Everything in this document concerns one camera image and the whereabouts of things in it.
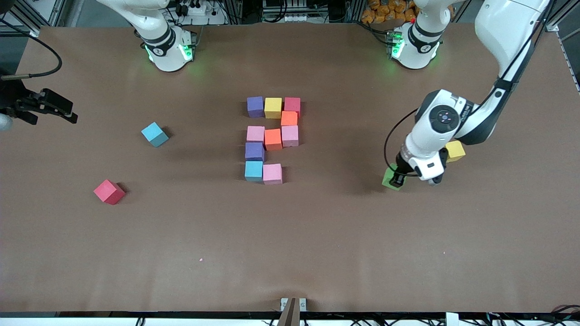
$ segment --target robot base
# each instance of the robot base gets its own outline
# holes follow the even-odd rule
[[[439,43],[426,53],[419,53],[417,48],[409,41],[409,28],[411,23],[405,23],[394,29],[394,32],[400,32],[403,36],[398,45],[389,48],[389,55],[392,59],[399,61],[404,67],[409,69],[421,69],[426,67],[431,59],[437,54]]]
[[[156,56],[149,53],[149,60],[162,71],[176,71],[185,66],[186,63],[193,61],[195,54],[195,43],[197,36],[192,35],[180,27],[172,26],[176,35],[176,41],[173,46],[167,50],[165,56]]]

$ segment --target light pink cube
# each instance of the light pink cube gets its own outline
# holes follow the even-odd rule
[[[265,127],[262,126],[248,126],[248,133],[246,134],[247,143],[263,143]]]
[[[299,97],[285,97],[284,111],[294,111],[298,113],[300,118],[300,98]]]
[[[264,164],[264,184],[282,184],[282,164]]]
[[[103,181],[93,192],[102,202],[106,202],[109,205],[115,205],[125,195],[123,189],[109,180]]]
[[[298,146],[298,126],[282,126],[282,146]]]

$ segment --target table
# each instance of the table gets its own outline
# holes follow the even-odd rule
[[[358,26],[208,27],[195,62],[158,71],[130,28],[43,28],[74,102],[0,137],[0,308],[12,310],[550,311],[580,301],[578,93],[546,34],[489,141],[443,184],[380,185],[386,133],[425,94],[481,101],[497,74],[473,25],[430,66],[386,58]],[[19,73],[52,55],[29,43]],[[304,102],[302,144],[267,153],[285,184],[243,180],[248,96]],[[156,121],[171,139],[140,134]],[[393,135],[394,157],[412,122]],[[92,190],[128,195],[116,206]]]

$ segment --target black cable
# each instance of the black cable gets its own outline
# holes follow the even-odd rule
[[[521,323],[521,322],[520,322],[520,321],[519,321],[517,318],[511,318],[511,317],[510,317],[508,314],[506,314],[506,313],[503,313],[503,314],[504,314],[504,315],[507,317],[507,319],[508,319],[508,320],[512,320],[512,321],[514,321],[514,322],[515,322],[516,324],[518,324],[519,326],[525,326],[525,325],[524,325],[524,324],[522,324],[522,323]]]
[[[512,60],[512,62],[509,64],[509,66],[507,67],[506,71],[503,72],[503,75],[501,76],[501,79],[504,79],[506,77],[506,75],[508,74],[509,70],[512,68],[512,66],[514,65],[514,63],[516,63],[517,58],[520,56],[520,54],[524,51],[525,46],[528,44],[528,42],[531,42],[532,37],[534,36],[534,34],[536,34],[536,32],[538,31],[538,28],[540,26],[542,26],[542,30],[544,29],[544,27],[546,27],[546,20],[544,18],[546,18],[549,14],[549,12],[552,11],[552,8],[554,7],[554,0],[550,1],[550,5],[546,7],[546,11],[544,11],[541,20],[543,20],[542,22],[540,22],[539,24],[537,24],[534,29],[532,30],[532,33],[530,34],[530,36],[528,37],[528,39],[524,42],[524,45],[521,47],[521,49],[518,51],[517,55],[514,57],[514,59]],[[539,37],[541,36],[541,34],[538,36],[538,39],[534,42],[534,47],[536,46],[536,44],[538,43]]]
[[[232,23],[231,23],[231,20],[240,20],[240,21],[242,20],[242,18],[240,18],[240,17],[236,17],[236,16],[233,16],[233,17],[232,17],[232,15],[230,15],[230,14],[229,14],[229,13],[226,11],[226,8],[223,6],[223,4],[222,4],[220,1],[217,1],[217,0],[216,0],[215,2],[217,2],[217,3],[219,4],[219,6],[220,6],[220,8],[222,9],[223,13],[224,13],[224,14],[226,14],[226,15],[227,15],[227,16],[230,18],[230,25],[232,25]]]
[[[552,313],[553,314],[557,314],[557,313],[561,313],[561,312],[563,312],[565,310],[572,309],[572,308],[580,308],[580,305],[568,305],[568,306],[559,308],[557,310],[553,310]]]
[[[284,16],[286,16],[286,12],[288,11],[288,1],[287,0],[281,0],[281,1],[284,1],[284,2],[280,4],[280,13],[278,14],[278,17],[276,17],[274,20],[264,19],[265,22],[278,23],[280,20],[284,19]]]
[[[395,124],[395,126],[393,127],[393,129],[391,129],[391,131],[389,131],[389,134],[387,135],[387,138],[385,139],[385,146],[383,147],[383,155],[385,156],[385,163],[387,163],[387,166],[389,167],[389,169],[391,169],[394,173],[398,174],[398,175],[402,175],[402,176],[419,176],[419,175],[410,175],[407,173],[401,173],[401,172],[397,172],[395,171],[395,169],[393,169],[389,163],[389,161],[387,160],[387,143],[389,142],[389,137],[391,136],[391,134],[395,131],[395,129],[397,129],[397,127],[403,123],[403,121],[405,121],[405,119],[407,119],[408,117],[411,116],[411,114],[417,112],[417,108],[414,109],[413,111],[409,112],[406,116],[404,116],[402,119],[399,120],[399,122],[397,122]],[[399,320],[401,320],[402,318],[399,318],[398,320],[394,321],[393,323],[391,323],[391,326],[393,326],[394,323],[398,322]]]
[[[144,317],[137,318],[137,322],[135,323],[135,326],[144,326],[144,325],[145,325],[145,318]]]
[[[480,324],[480,323],[478,323],[478,322],[477,322],[477,321],[475,321],[475,320],[474,320],[474,321],[469,321],[469,320],[461,319],[461,321],[463,321],[464,323],[471,324],[471,325],[477,325],[477,326],[481,326],[481,324]]]
[[[45,73],[37,73],[37,74],[28,74],[28,78],[35,78],[35,77],[44,77],[44,76],[48,76],[48,75],[52,75],[55,72],[59,71],[60,68],[63,66],[63,59],[60,58],[59,54],[56,53],[55,50],[53,50],[50,46],[48,46],[46,43],[42,42],[41,40],[39,40],[37,37],[34,37],[32,35],[30,35],[29,33],[24,32],[23,30],[16,28],[14,25],[8,23],[6,20],[0,18],[0,23],[3,23],[4,25],[12,28],[13,30],[19,32],[20,34],[26,36],[27,38],[33,39],[34,41],[36,41],[37,43],[39,43],[40,45],[44,46],[48,51],[51,51],[52,54],[55,55],[56,59],[59,61],[59,63],[56,65],[55,68],[45,72]]]

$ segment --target red cube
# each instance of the red cube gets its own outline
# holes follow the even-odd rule
[[[109,180],[103,181],[93,192],[102,202],[106,202],[109,205],[115,205],[125,195],[123,189]]]

